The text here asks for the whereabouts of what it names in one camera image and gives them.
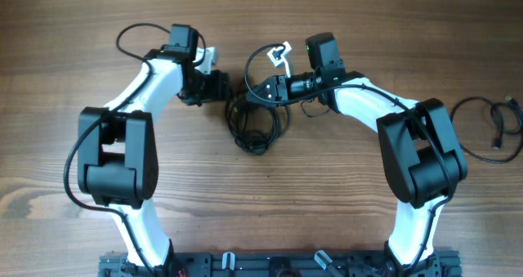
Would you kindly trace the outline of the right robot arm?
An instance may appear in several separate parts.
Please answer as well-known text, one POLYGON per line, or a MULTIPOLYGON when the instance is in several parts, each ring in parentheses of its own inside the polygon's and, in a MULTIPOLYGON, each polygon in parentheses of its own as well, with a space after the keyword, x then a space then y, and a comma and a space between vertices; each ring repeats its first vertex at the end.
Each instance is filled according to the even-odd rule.
POLYGON ((394 229, 385 243, 393 274, 411 276, 432 265, 432 246, 443 207, 467 176, 467 164, 441 101, 416 101, 373 85, 363 74, 348 72, 330 32, 310 36, 306 49, 312 71, 292 74, 288 42, 264 47, 284 74, 249 86, 247 99, 278 107, 318 99, 337 114, 355 118, 377 133, 382 164, 398 200, 394 229))

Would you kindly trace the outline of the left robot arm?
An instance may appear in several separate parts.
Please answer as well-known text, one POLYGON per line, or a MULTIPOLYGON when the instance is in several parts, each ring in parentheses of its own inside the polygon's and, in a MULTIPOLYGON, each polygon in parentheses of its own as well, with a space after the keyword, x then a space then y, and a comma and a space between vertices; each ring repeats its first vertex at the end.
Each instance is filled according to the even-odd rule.
POLYGON ((155 121, 173 97, 197 106, 230 99, 229 76, 212 69, 216 51, 201 33, 179 24, 167 32, 167 43, 137 58, 141 70, 120 95, 80 113, 63 173, 75 204, 114 219, 127 247, 119 270, 132 276, 185 274, 154 206, 155 121))

